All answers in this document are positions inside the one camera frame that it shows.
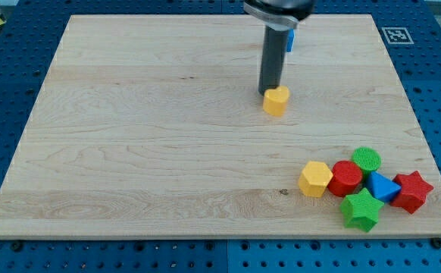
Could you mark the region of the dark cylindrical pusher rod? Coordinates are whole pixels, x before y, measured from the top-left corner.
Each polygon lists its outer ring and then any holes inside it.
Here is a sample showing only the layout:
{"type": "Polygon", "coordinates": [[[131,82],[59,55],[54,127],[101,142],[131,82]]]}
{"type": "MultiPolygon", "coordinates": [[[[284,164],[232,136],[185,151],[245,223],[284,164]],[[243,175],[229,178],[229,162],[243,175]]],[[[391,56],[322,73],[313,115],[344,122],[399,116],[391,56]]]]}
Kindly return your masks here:
{"type": "Polygon", "coordinates": [[[261,56],[261,68],[258,81],[258,92],[264,95],[268,89],[280,85],[285,60],[289,30],[264,28],[264,40],[261,56]]]}

